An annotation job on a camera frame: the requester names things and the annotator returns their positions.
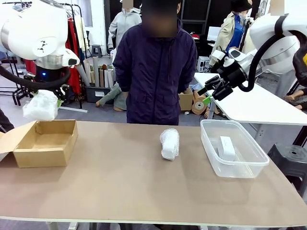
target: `white wrapped package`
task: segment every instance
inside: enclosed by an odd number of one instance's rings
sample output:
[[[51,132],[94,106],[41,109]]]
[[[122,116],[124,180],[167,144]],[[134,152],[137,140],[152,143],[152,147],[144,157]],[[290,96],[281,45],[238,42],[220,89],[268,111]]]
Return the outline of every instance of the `white wrapped package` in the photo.
[[[23,107],[24,117],[37,121],[53,121],[58,115],[58,98],[48,90],[39,90]]]
[[[179,155],[179,133],[176,129],[170,128],[165,130],[160,135],[162,143],[162,157],[164,159],[173,161]]]

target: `robotic arm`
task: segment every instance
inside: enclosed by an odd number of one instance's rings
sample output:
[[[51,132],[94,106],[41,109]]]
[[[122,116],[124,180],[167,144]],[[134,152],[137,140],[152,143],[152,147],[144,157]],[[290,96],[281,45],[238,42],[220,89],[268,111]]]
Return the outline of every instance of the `robotic arm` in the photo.
[[[214,90],[214,99],[220,101],[231,94],[235,87],[244,92],[251,91],[255,77],[268,69],[284,74],[294,67],[300,84],[307,86],[307,77],[304,74],[307,65],[293,66],[293,61],[299,60],[298,54],[301,54],[303,49],[307,52],[306,25],[307,21],[301,15],[260,17],[250,28],[250,36],[256,50],[245,55],[231,49],[230,58],[220,57],[220,60],[224,59],[223,66],[217,70],[220,76],[209,80],[199,94]]]
[[[18,78],[0,66],[0,75],[31,90],[46,89],[63,94],[60,87],[70,77],[69,67],[80,60],[65,48],[67,14],[54,0],[34,0],[22,11],[0,5],[0,46],[27,60],[35,60],[34,81]]]

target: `black crate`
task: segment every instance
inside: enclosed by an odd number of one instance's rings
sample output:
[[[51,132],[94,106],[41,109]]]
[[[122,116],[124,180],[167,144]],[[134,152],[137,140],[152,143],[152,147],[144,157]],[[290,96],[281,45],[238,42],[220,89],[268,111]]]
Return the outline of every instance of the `black crate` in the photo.
[[[89,103],[96,103],[99,101],[103,96],[107,95],[110,92],[110,88],[101,88],[95,87],[94,84],[91,83],[93,86],[85,86],[86,90],[86,98],[87,102]],[[114,100],[110,100],[107,104],[113,104]]]

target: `stool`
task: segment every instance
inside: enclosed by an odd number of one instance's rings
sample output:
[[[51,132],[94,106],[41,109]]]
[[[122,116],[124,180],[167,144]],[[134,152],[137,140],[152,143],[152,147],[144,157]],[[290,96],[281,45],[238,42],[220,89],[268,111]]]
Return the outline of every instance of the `stool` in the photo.
[[[92,56],[102,58],[102,51],[100,45],[92,45]]]
[[[268,156],[302,197],[307,187],[307,150],[296,145],[275,144]]]

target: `drawstring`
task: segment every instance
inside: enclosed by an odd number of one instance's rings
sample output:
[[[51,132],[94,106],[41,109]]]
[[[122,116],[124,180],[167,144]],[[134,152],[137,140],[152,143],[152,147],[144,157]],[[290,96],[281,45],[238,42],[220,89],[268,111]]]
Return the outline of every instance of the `drawstring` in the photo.
[[[170,65],[171,65],[171,47],[174,43],[174,39],[172,40],[171,42],[171,45],[169,46],[169,49],[168,49],[168,76],[167,76],[167,82],[169,82],[169,72],[170,72]]]

